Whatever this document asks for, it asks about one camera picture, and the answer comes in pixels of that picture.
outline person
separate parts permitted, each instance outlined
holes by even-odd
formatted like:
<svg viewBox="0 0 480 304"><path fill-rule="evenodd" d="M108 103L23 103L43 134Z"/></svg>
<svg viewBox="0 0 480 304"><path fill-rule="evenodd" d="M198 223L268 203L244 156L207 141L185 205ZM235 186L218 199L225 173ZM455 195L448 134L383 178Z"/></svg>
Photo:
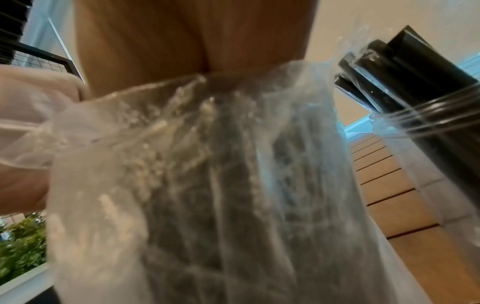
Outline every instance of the person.
<svg viewBox="0 0 480 304"><path fill-rule="evenodd" d="M183 75L303 59L317 2L75 0L77 48L91 97ZM18 81L28 87L39 81L34 78ZM57 81L45 83L57 90ZM70 84L72 92L85 91ZM72 101L81 96L73 94ZM48 172L0 165L0 214L42 210L47 193Z"/></svg>

